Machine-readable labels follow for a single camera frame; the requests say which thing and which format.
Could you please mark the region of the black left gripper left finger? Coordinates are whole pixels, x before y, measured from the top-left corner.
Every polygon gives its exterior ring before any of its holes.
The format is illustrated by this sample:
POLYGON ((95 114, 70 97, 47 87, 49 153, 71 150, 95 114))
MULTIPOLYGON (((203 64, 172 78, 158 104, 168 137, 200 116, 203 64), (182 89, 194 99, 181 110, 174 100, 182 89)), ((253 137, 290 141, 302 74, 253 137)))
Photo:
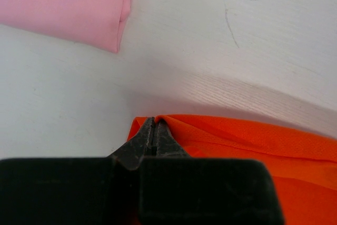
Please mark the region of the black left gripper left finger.
POLYGON ((155 128, 155 118, 135 118, 131 124, 127 141, 109 155, 127 170, 136 170, 141 159, 151 146, 155 128))

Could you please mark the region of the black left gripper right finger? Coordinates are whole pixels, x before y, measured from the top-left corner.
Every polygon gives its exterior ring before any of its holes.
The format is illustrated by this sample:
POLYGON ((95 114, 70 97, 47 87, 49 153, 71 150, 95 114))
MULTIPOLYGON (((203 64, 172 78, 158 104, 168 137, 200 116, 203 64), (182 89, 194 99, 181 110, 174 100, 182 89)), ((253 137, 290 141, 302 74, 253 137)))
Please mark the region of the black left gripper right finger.
POLYGON ((166 158, 190 157, 173 138, 169 126, 164 120, 160 120, 155 126, 152 138, 152 156, 166 158))

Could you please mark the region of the orange t shirt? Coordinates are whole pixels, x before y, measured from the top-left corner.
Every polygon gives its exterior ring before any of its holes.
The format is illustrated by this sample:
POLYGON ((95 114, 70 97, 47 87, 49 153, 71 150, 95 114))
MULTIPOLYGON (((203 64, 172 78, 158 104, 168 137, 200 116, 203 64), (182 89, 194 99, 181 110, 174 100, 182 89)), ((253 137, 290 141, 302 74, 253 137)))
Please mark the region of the orange t shirt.
POLYGON ((241 158, 269 170, 286 224, 336 224, 336 140, 256 121, 159 115, 195 158, 241 158))

